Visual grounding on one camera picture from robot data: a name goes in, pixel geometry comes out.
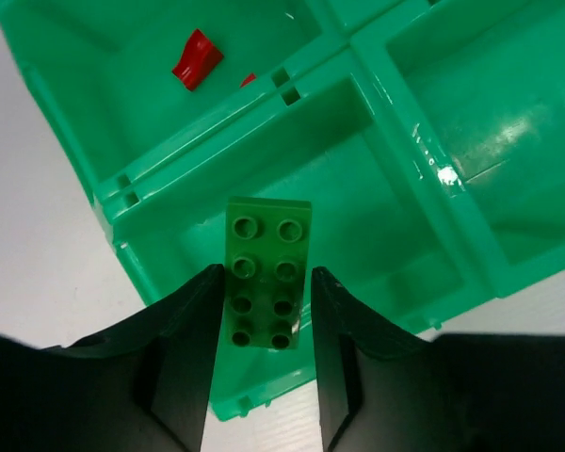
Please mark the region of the small red slope lego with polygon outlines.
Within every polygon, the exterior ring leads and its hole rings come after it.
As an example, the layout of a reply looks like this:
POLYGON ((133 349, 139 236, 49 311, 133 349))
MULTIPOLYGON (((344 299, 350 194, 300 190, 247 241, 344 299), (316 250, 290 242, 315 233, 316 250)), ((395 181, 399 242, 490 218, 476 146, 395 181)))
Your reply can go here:
POLYGON ((252 81, 256 79, 256 75, 254 73, 250 73, 240 84, 241 88, 244 88, 246 85, 250 84, 252 81))

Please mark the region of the small red curved lego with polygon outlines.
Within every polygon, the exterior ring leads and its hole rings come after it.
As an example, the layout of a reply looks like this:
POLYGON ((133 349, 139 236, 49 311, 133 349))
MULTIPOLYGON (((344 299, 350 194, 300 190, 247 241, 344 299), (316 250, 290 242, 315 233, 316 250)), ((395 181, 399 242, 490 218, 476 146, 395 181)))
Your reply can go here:
POLYGON ((187 90, 194 91, 223 58, 224 55, 217 46, 197 28, 186 41, 171 72, 187 90))

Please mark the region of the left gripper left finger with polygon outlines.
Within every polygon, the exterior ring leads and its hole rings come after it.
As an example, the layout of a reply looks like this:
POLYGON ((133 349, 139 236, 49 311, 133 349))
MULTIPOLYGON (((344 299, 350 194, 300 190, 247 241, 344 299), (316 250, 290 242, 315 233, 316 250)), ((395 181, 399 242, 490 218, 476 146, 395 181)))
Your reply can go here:
POLYGON ((214 374, 224 268, 77 340, 0 335, 0 451, 198 451, 214 374))

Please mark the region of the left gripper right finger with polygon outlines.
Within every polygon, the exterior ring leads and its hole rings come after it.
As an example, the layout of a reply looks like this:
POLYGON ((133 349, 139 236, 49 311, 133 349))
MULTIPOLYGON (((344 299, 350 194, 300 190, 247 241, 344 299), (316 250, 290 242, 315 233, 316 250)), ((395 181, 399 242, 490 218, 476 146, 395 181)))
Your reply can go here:
POLYGON ((421 339, 311 278, 327 451, 565 451, 565 335, 421 339))

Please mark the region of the green lego plate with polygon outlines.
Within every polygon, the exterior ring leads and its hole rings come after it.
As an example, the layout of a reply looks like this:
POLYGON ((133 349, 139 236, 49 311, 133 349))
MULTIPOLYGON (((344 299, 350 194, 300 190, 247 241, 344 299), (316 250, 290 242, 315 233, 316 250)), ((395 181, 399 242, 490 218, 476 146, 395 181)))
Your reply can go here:
POLYGON ((306 201, 229 199, 224 325, 232 345, 298 346, 311 223, 306 201))

